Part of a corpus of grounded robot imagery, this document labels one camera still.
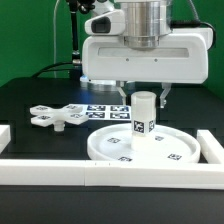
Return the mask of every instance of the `white border frame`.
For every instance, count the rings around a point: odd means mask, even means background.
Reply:
[[[0,185],[119,186],[224,189],[224,149],[207,130],[197,140],[205,158],[220,164],[137,164],[119,161],[0,160]],[[0,125],[0,144],[10,128]]]

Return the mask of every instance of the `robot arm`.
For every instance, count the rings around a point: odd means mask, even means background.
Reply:
[[[95,8],[93,5],[95,0],[66,0],[66,2],[70,6],[72,5],[75,12],[79,10],[83,14],[87,14],[90,10]]]
[[[91,80],[203,83],[210,28],[171,28],[172,0],[116,0],[121,9],[86,22],[83,72]]]

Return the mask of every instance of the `black and white pattern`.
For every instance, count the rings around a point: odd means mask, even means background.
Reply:
[[[36,107],[37,110],[41,110],[41,111],[44,111],[44,110],[47,110],[48,107],[44,107],[44,106],[39,106],[39,107]]]
[[[180,160],[181,157],[182,157],[182,156],[177,155],[177,154],[170,154],[170,155],[168,156],[169,159],[173,159],[173,160],[177,160],[177,161]]]
[[[164,139],[164,137],[161,137],[161,136],[156,136],[156,137],[155,137],[155,140],[156,140],[156,141],[162,141],[163,139]]]
[[[129,108],[127,106],[111,106],[110,110],[117,112],[128,112]]]
[[[152,131],[155,128],[154,121],[149,122],[149,132]]]
[[[105,113],[103,112],[86,112],[86,115],[88,115],[89,118],[95,118],[95,119],[105,118]]]
[[[87,110],[89,111],[105,111],[106,106],[102,105],[88,105]]]
[[[117,138],[111,138],[111,139],[108,139],[107,141],[116,144],[116,143],[120,142],[121,140],[117,139]]]
[[[80,118],[82,117],[83,115],[81,114],[72,114],[70,117],[73,117],[73,118]]]
[[[145,125],[143,122],[134,121],[134,131],[144,133]]]
[[[75,106],[75,105],[68,105],[66,108],[67,108],[67,109],[71,109],[71,110],[73,110],[73,109],[76,109],[76,108],[78,108],[78,107]]]
[[[132,159],[131,159],[131,158],[128,158],[128,157],[121,157],[121,158],[118,159],[118,160],[120,160],[120,161],[122,161],[122,162],[131,162],[131,161],[132,161]]]
[[[39,117],[37,117],[38,119],[40,119],[40,120],[48,120],[48,119],[50,119],[51,117],[48,117],[48,116],[39,116]]]
[[[111,119],[130,119],[129,113],[110,113]]]

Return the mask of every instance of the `metal cylinder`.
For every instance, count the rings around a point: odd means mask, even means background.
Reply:
[[[126,16],[125,45],[153,48],[159,37],[169,34],[172,0],[121,3]]]

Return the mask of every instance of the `white cylinder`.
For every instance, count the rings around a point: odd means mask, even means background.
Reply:
[[[136,92],[131,96],[132,149],[146,149],[151,141],[150,133],[155,127],[156,95]]]
[[[54,122],[54,131],[61,132],[64,131],[65,122],[64,121],[55,121]]]

